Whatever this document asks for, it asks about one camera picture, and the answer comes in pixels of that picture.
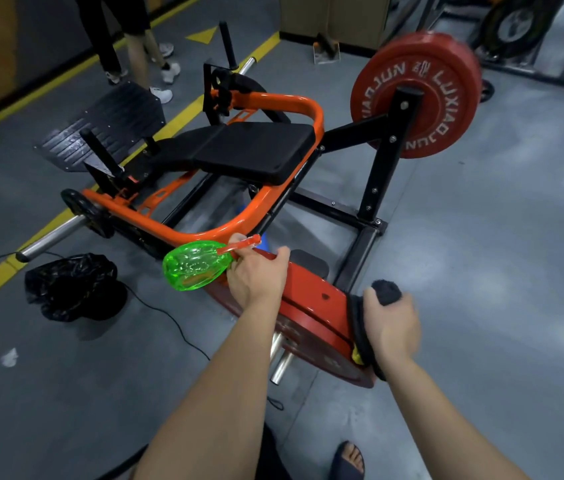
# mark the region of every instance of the black trash bag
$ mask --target black trash bag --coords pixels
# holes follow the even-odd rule
[[[107,320],[122,310],[128,297],[117,277],[118,268],[106,256],[86,253],[27,271],[24,288],[27,302],[41,305],[49,320]]]

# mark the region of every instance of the green plastic bottle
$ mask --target green plastic bottle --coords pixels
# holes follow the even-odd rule
[[[256,246],[255,234],[242,241],[222,244],[217,241],[193,241],[169,252],[162,261],[164,276],[178,291],[196,290],[220,276],[233,262],[230,251]]]

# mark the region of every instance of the yellow triangle floor marking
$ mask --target yellow triangle floor marking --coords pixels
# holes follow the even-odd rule
[[[211,43],[211,40],[213,39],[213,35],[215,34],[216,30],[217,30],[217,26],[214,26],[212,29],[203,30],[196,34],[190,34],[187,37],[187,39],[192,40],[193,42],[199,42],[208,45]]]

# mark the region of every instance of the hand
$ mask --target hand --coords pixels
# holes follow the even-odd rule
[[[229,243],[246,239],[245,235],[233,234]],[[233,298],[242,309],[259,300],[277,304],[282,300],[286,285],[286,271],[291,251],[286,246],[278,249],[278,257],[267,259],[251,248],[235,251],[238,259],[231,263],[226,275]]]
[[[408,293],[396,303],[382,306],[373,288],[364,290],[364,326],[380,365],[409,359],[419,349],[422,330]]]

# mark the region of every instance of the gray floor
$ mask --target gray floor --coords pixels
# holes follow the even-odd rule
[[[212,2],[226,3],[222,16],[238,58],[276,28],[275,0],[239,8],[206,1],[158,29],[181,42],[184,73],[169,118],[201,93],[202,61],[221,56],[217,40],[206,47],[181,37],[219,18],[209,13]],[[268,16],[254,16],[258,11]],[[314,98],[331,128],[350,121],[350,87],[365,63],[343,55],[339,64],[316,67],[310,49],[282,42],[251,75],[269,91]],[[358,284],[383,277],[411,291],[424,331],[418,362],[532,478],[563,480],[564,90],[487,77],[497,92],[457,144],[399,163],[380,211],[389,231]],[[61,188],[86,183],[38,160],[30,144],[102,90],[94,68],[0,125],[0,252],[62,209]],[[196,118],[191,127],[202,124]],[[328,155],[303,186],[355,204],[372,157],[367,146]],[[269,239],[335,265],[352,234],[288,205]],[[157,263],[118,237],[104,241],[85,231],[54,251],[106,254],[142,299],[174,314],[208,353],[232,326],[203,291],[175,293]],[[101,474],[151,438],[206,362],[168,317],[135,300],[110,322],[46,321],[25,303],[22,274],[0,290],[0,357],[14,347],[16,366],[0,364],[0,478],[12,479]],[[368,479],[429,478],[385,385],[355,388],[296,361],[270,395],[286,406],[269,406],[267,421],[295,480],[325,478],[343,438],[364,452]]]

